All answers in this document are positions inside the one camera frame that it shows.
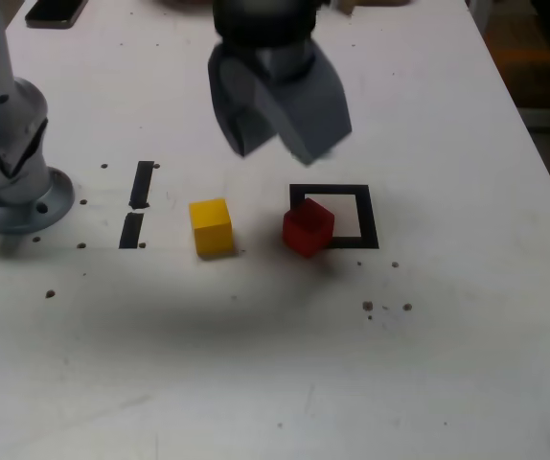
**black tape marking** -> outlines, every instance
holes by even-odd
[[[305,195],[354,195],[360,226],[359,237],[334,237],[328,249],[379,249],[373,205],[368,185],[290,184],[290,208],[303,202]]]
[[[153,161],[139,162],[137,173],[134,175],[132,192],[130,192],[130,202],[128,203],[132,209],[145,209],[149,207],[148,194],[152,173]]]
[[[120,249],[136,249],[139,247],[143,216],[143,214],[138,213],[128,213],[126,215],[122,236],[120,237]]]

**white table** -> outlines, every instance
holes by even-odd
[[[0,248],[0,459],[550,459],[550,177],[462,1],[321,14],[354,133],[309,169],[226,145],[209,15],[39,31],[32,3],[14,71],[88,204]],[[119,250],[138,160],[148,247]],[[381,248],[287,251],[290,183],[368,184]],[[202,262],[188,203],[217,196],[245,252]]]

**wooden block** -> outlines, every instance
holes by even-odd
[[[311,257],[332,240],[334,214],[310,198],[284,216],[284,242],[304,257]]]
[[[224,198],[190,203],[190,219],[199,256],[216,256],[235,249],[233,225]]]

